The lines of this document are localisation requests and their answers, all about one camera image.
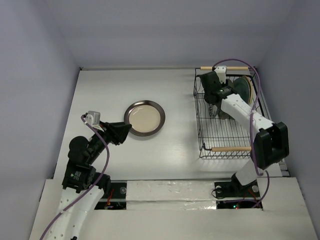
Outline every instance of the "white wall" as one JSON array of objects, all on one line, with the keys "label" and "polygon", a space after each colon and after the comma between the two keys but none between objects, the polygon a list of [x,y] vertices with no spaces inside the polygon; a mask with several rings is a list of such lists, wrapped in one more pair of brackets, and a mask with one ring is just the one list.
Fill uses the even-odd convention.
[{"label": "white wall", "polygon": [[320,237],[320,1],[297,0],[259,66],[274,121],[289,129],[286,163],[296,176]]},{"label": "white wall", "polygon": [[26,240],[79,68],[43,0],[0,1],[0,239]]},{"label": "white wall", "polygon": [[257,65],[293,0],[46,0],[82,67]]}]

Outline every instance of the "wire basket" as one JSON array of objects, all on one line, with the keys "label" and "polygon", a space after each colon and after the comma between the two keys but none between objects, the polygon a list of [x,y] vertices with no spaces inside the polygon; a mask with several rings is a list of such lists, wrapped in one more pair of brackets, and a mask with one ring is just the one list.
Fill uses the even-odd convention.
[{"label": "wire basket", "polygon": [[[250,157],[250,151],[212,151],[217,147],[250,147],[249,133],[232,117],[224,119],[212,106],[205,101],[205,91],[201,85],[198,72],[205,73],[198,68],[195,69],[194,75],[194,102],[196,112],[196,122],[199,141],[199,157],[203,159],[245,159]],[[242,76],[247,76],[254,89],[253,104],[256,99],[257,89],[253,78],[255,75],[250,74],[227,74],[226,78],[234,81]],[[260,101],[255,110],[264,116]]]}]

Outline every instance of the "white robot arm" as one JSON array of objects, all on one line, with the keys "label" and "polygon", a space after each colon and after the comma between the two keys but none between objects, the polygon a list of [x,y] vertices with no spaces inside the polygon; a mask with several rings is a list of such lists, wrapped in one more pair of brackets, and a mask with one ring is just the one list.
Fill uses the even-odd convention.
[{"label": "white robot arm", "polygon": [[[47,240],[80,240],[80,232],[90,219],[90,214],[95,209],[97,203],[105,194],[103,188],[94,186],[90,193],[85,195],[79,202],[69,208],[67,211],[55,221],[49,230]],[[62,190],[61,199],[57,214],[65,207],[75,201],[79,197],[79,193],[73,188]]]},{"label": "white robot arm", "polygon": [[252,112],[252,108],[240,97],[237,91],[226,83],[227,66],[213,67],[212,70],[199,75],[204,89],[204,100],[233,117],[248,132],[252,128],[254,139],[251,146],[253,149],[251,159],[231,177],[229,184],[223,183],[224,187],[219,189],[220,195],[225,196],[226,194],[230,197],[232,193],[248,189],[257,179],[257,171],[262,174],[271,164],[278,163],[288,156],[288,129],[282,122],[274,123],[258,112]]}]

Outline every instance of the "cable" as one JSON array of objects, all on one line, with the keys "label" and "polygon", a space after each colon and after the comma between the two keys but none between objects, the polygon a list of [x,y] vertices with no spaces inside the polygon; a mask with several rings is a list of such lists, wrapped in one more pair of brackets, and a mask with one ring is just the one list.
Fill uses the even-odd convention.
[{"label": "cable", "polygon": [[254,202],[256,203],[255,200],[253,199],[242,199],[242,200],[226,200],[226,203],[241,203],[241,202]]},{"label": "cable", "polygon": [[265,173],[266,173],[266,179],[267,179],[266,189],[265,189],[264,194],[263,194],[262,197],[260,198],[260,200],[252,207],[253,209],[262,202],[262,200],[263,200],[263,199],[265,198],[265,196],[267,195],[267,192],[269,191],[269,187],[270,187],[270,176],[269,176],[268,171],[265,171]]},{"label": "cable", "polygon": [[[98,178],[94,181],[94,183],[79,197],[77,197],[73,202],[71,202],[68,206],[66,206],[62,212],[67,211],[68,209],[70,209],[73,205],[75,205],[77,202],[79,202],[85,195],[88,194],[88,192],[90,192],[90,190],[100,181],[100,179],[102,178],[102,176],[104,175],[108,163],[109,163],[109,158],[110,158],[110,152],[109,152],[109,148],[108,148],[108,144],[106,143],[106,141],[103,139],[103,137],[98,133],[97,130],[95,130],[92,126],[89,125],[89,123],[86,122],[85,120],[85,115],[81,116],[81,120],[83,121],[83,123],[89,127],[97,136],[98,138],[102,141],[103,145],[105,146],[105,150],[106,150],[106,161],[105,161],[105,165],[102,169],[102,172],[100,173],[100,175],[98,176]],[[55,223],[55,221],[62,215],[61,212],[59,212],[54,219],[52,219],[52,221],[48,224],[48,226],[45,228],[45,230],[43,231],[40,240],[43,240],[47,234],[47,232],[49,231],[49,229],[52,227],[52,225]]]},{"label": "cable", "polygon": [[217,189],[213,189],[212,192],[211,192],[211,195],[215,198],[215,199],[218,199],[218,200],[221,200],[221,199],[225,199],[225,197],[216,197],[214,195],[214,192],[217,192]]},{"label": "cable", "polygon": [[254,193],[253,191],[251,191],[250,188],[248,189],[248,192],[253,196],[254,200],[255,200],[256,202],[258,202],[255,193]]}]

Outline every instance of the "metal plate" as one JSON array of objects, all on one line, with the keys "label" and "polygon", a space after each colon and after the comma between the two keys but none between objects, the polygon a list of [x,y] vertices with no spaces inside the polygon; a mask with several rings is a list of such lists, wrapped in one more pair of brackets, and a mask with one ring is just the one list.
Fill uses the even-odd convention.
[{"label": "metal plate", "polygon": [[158,125],[158,127],[153,130],[153,131],[149,131],[149,132],[139,132],[137,130],[135,130],[133,127],[131,128],[130,132],[133,133],[134,135],[137,135],[137,136],[141,136],[141,137],[147,137],[147,136],[151,136],[155,133],[157,133],[161,128],[162,126],[165,124],[165,120],[166,120],[166,114],[165,114],[165,111],[164,109],[156,102],[154,101],[150,101],[150,100],[141,100],[141,101],[137,101],[133,104],[131,104],[128,109],[125,111],[124,113],[124,122],[126,124],[130,124],[129,122],[129,117],[130,117],[130,114],[131,112],[136,108],[136,107],[139,107],[139,106],[144,106],[144,105],[149,105],[149,106],[152,106],[154,107],[160,114],[160,123]]},{"label": "metal plate", "polygon": [[253,90],[250,81],[246,76],[239,77],[233,81],[233,88],[237,91],[243,101],[250,104],[252,101]]},{"label": "metal plate", "polygon": [[214,190],[215,198],[224,199],[224,198],[246,198],[246,197],[260,197],[260,192],[255,192],[254,196],[249,192],[252,191],[252,186],[258,186],[257,181],[253,181],[247,187],[242,189],[241,191],[235,191],[233,188],[233,183],[231,181],[215,181],[214,182]]}]

